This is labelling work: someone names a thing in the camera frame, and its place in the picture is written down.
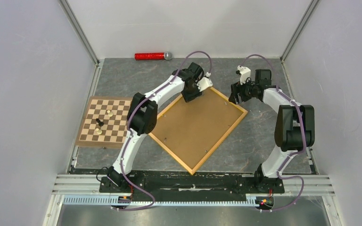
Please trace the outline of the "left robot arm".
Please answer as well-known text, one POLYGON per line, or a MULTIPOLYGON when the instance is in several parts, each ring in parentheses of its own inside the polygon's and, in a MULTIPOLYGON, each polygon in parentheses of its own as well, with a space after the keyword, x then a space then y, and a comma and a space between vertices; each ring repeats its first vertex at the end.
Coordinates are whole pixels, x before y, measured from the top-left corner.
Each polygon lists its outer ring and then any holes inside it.
POLYGON ((126 140, 116 161, 107 171, 107 178, 116 191, 128 189, 126 175, 132 170, 142 141, 156 126, 158 108, 179 93, 186 102, 202 96, 203 91, 213 85, 210 75, 198 64, 191 63, 188 68, 173 71, 165 82, 152 91, 145 94, 138 92, 133 96, 127 115, 126 140))

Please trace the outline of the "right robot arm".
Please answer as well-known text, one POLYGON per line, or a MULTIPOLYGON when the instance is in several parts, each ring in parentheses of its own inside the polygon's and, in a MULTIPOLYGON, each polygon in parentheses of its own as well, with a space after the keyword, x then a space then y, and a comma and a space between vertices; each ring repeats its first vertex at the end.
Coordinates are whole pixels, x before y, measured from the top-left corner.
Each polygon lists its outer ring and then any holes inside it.
POLYGON ((247 67, 238 66, 236 74, 240 78, 231 85, 229 102, 238 105, 257 98, 277 114, 275 147, 268 159, 259 165, 253 180, 257 191, 266 192, 284 180, 282 172, 291 160, 314 144, 314 107, 298 103, 273 85, 271 70, 257 69, 253 80, 247 67))

